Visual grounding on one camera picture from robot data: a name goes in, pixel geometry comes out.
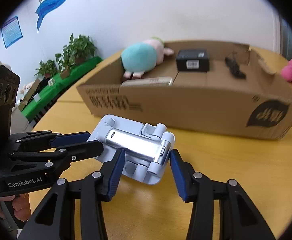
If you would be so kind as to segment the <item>black sunglasses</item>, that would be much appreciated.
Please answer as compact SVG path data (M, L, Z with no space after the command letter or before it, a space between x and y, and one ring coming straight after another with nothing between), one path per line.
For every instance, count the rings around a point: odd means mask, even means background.
M235 55L230 54L225 58L225 64L228 67L231 75L236 79L246 79L247 76L240 70L239 64L236 61Z

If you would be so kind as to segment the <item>white folding phone stand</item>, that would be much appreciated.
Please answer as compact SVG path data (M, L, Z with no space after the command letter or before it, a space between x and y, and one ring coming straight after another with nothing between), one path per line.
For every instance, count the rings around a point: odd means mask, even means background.
M96 159L110 161L118 148L125 149L122 174L148 185L160 182L175 144L175 135L164 124L143 124L115 115L103 116L88 141L97 140L104 151Z

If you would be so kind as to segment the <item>brown cardboard box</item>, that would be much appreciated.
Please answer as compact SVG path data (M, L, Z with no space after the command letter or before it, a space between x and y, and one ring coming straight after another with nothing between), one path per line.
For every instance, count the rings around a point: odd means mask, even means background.
M193 131L277 140L292 126L292 88L269 71L247 44L222 41L171 41L175 52L205 49L209 72L179 72L174 56L146 74L169 76L171 86L123 87L121 57L102 62L77 90L95 116L112 114L143 123ZM225 58L234 54L246 79L234 78Z

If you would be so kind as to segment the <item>pig plush toy green hat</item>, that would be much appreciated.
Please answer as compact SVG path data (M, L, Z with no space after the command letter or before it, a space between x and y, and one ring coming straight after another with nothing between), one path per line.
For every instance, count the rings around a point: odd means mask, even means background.
M164 56L171 56L174 51L165 46L158 37L151 37L143 42L132 44L121 52L124 74L121 82L141 79L142 76L164 61Z

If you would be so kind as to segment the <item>small black box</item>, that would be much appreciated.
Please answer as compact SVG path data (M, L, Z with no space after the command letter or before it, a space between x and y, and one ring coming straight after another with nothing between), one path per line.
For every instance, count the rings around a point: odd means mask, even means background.
M209 54L205 49L180 50L175 58L179 72L209 72Z

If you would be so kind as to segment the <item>potted green plant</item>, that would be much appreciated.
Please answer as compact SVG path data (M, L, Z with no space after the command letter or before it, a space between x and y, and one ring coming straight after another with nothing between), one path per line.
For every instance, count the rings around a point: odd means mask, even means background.
M96 49L89 36L74 37L72 34L69 43L63 46L62 53L55 54L59 70L75 68L95 57Z
M39 67L36 68L35 71L35 76L52 77L58 73L58 68L53 60L48 60L46 62L40 61Z

